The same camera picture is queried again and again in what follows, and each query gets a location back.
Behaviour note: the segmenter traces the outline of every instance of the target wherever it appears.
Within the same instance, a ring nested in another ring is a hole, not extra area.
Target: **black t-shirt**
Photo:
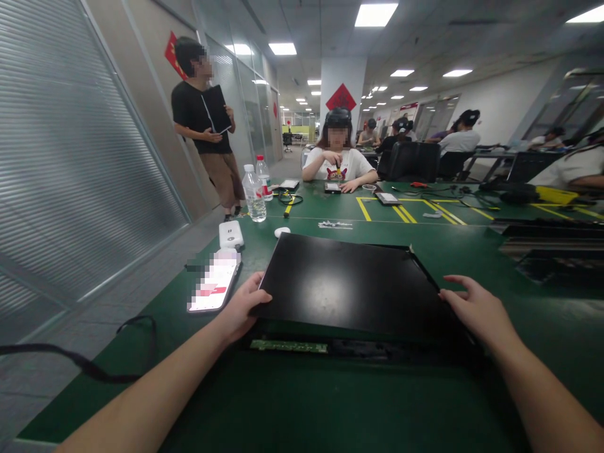
[[[212,124],[201,99],[202,91],[185,81],[172,90],[172,117],[175,123],[195,132],[204,132]],[[222,133],[219,143],[193,140],[199,154],[229,154],[233,151],[228,143],[228,131]]]

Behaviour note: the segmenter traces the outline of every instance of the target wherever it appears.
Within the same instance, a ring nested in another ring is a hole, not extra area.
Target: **phone screen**
[[[206,267],[204,277],[195,285],[191,302],[187,304],[189,312],[217,310],[222,307],[228,290],[237,273],[237,258],[214,260]]]

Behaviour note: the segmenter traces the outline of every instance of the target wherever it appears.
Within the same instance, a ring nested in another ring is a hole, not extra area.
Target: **red diamond decoration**
[[[357,103],[354,101],[354,99],[352,99],[350,91],[348,91],[346,85],[342,84],[335,91],[333,96],[329,98],[329,101],[327,101],[325,105],[329,110],[333,110],[337,107],[352,110],[357,105]]]

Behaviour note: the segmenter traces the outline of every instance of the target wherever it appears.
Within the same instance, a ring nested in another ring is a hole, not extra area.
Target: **white pillar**
[[[344,84],[356,106],[352,109],[352,140],[356,136],[356,127],[361,111],[361,96],[365,81],[367,58],[334,57],[321,59],[321,118],[319,134],[323,130],[325,115],[329,112],[327,101],[333,96],[340,85]]]

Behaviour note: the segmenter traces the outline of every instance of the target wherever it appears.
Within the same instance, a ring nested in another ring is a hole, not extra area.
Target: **yellow box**
[[[542,200],[555,204],[569,204],[579,196],[576,192],[568,192],[545,186],[537,186],[537,193]]]

